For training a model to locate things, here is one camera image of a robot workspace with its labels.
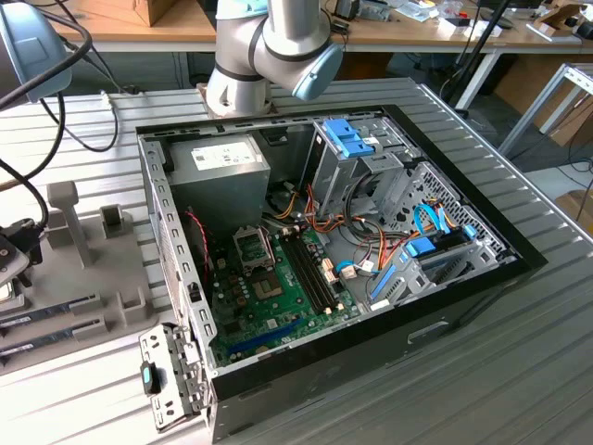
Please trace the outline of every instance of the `blue pcie slot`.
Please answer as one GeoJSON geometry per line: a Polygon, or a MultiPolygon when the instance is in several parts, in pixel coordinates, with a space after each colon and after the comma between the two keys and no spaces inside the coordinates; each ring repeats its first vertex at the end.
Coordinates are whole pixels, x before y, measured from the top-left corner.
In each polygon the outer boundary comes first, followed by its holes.
{"type": "Polygon", "coordinates": [[[268,343],[269,341],[277,340],[278,338],[286,337],[286,335],[290,334],[295,328],[303,323],[305,320],[299,318],[298,320],[294,320],[291,324],[287,324],[286,326],[278,327],[273,331],[266,332],[257,337],[250,338],[249,340],[242,341],[235,345],[232,345],[229,349],[229,355],[236,354],[237,352],[243,352],[244,350],[252,350],[257,348],[261,345],[268,343]]]}

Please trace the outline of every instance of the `green circuit board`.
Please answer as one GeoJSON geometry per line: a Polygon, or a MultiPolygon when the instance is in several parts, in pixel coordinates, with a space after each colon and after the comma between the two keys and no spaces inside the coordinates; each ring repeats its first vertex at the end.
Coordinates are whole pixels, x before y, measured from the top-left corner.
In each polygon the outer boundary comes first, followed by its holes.
{"type": "MultiPolygon", "coordinates": [[[[315,256],[319,264],[317,267],[323,273],[321,260],[327,257],[315,232],[306,231],[300,239],[311,251],[311,256],[315,256]]],[[[257,251],[258,248],[241,246],[241,249],[257,251]]],[[[271,249],[276,259],[274,270],[253,271],[250,276],[243,275],[239,254],[232,243],[214,253],[217,270],[212,312],[218,335],[211,345],[219,366],[281,346],[359,315],[359,308],[349,292],[331,286],[328,287],[337,301],[336,307],[316,313],[297,280],[280,240],[274,236],[271,238],[271,249]],[[246,349],[249,340],[253,339],[256,339],[253,347],[246,349]],[[240,351],[233,349],[237,345],[243,345],[240,351]]]]}

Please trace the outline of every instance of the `black stand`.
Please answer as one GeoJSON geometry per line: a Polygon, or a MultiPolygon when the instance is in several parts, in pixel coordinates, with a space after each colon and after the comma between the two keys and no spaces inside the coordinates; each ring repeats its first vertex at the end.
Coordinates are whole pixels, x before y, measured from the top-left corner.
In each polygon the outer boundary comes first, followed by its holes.
{"type": "Polygon", "coordinates": [[[466,78],[468,77],[469,73],[473,70],[473,65],[477,63],[477,60],[480,57],[480,51],[482,51],[482,48],[484,47],[486,40],[488,40],[490,33],[496,26],[498,20],[502,17],[502,14],[504,13],[505,9],[507,8],[510,2],[511,0],[503,0],[492,13],[492,19],[488,22],[488,26],[486,26],[486,29],[480,36],[480,39],[475,44],[472,53],[465,61],[463,68],[461,68],[460,75],[457,76],[457,79],[454,79],[452,81],[451,87],[445,92],[445,95],[443,96],[443,100],[445,100],[445,102],[449,103],[453,98],[453,95],[455,95],[457,89],[460,86],[464,86],[466,84],[466,78]]]}

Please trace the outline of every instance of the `desk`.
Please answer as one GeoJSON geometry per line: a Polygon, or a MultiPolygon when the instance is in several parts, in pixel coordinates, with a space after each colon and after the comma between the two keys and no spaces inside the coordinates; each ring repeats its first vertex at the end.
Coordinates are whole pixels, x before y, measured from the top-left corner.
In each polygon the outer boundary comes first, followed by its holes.
{"type": "MultiPolygon", "coordinates": [[[[328,11],[334,10],[335,0],[327,3],[328,11]]],[[[474,13],[475,6],[466,0],[466,10],[474,13]]],[[[152,27],[135,26],[96,14],[77,11],[76,0],[70,0],[71,10],[80,15],[80,23],[92,35],[100,51],[163,51],[163,52],[212,52],[216,32],[196,0],[179,0],[157,24],[152,27]]],[[[583,44],[552,44],[526,28],[527,20],[515,19],[512,30],[504,30],[497,39],[490,39],[484,49],[486,54],[472,80],[457,104],[466,109],[496,65],[502,54],[592,54],[593,41],[583,44]]],[[[447,36],[438,29],[436,19],[419,23],[395,11],[391,21],[377,22],[354,19],[346,45],[349,52],[382,53],[460,53],[467,38],[462,34],[447,36]]],[[[57,27],[73,41],[80,36],[73,30],[57,27]]],[[[342,44],[342,37],[332,39],[342,44]]]]}
{"type": "MultiPolygon", "coordinates": [[[[589,443],[593,434],[593,240],[484,138],[427,88],[409,79],[337,82],[304,103],[272,87],[280,112],[393,103],[544,253],[549,264],[467,327],[407,360],[390,363],[298,413],[283,413],[232,443],[589,443]]],[[[76,210],[118,202],[133,215],[153,305],[172,320],[145,201],[134,129],[207,118],[190,90],[112,95],[120,116],[116,147],[91,153],[65,137],[37,185],[73,180],[76,210]]],[[[50,107],[56,101],[49,99],[50,107]]],[[[68,97],[72,129],[102,144],[112,121],[98,95],[68,97]]],[[[39,105],[0,113],[0,157],[23,171],[37,165],[56,125],[39,105]]],[[[0,194],[0,223],[36,216],[24,190],[0,194]]],[[[0,428],[21,443],[205,445],[200,420],[158,435],[139,376],[137,335],[0,376],[0,428]]]]}

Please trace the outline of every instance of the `motherboard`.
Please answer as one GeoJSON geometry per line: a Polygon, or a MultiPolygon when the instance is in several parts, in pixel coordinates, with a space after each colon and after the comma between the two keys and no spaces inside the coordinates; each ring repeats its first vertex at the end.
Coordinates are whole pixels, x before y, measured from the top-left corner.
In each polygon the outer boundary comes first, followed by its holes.
{"type": "Polygon", "coordinates": [[[334,267],[314,231],[272,236],[253,228],[250,235],[238,242],[236,238],[213,252],[212,312],[220,328],[212,348],[219,366],[360,314],[355,300],[334,277],[334,267]],[[267,267],[253,268],[253,261],[269,256],[273,265],[264,261],[267,267]]]}

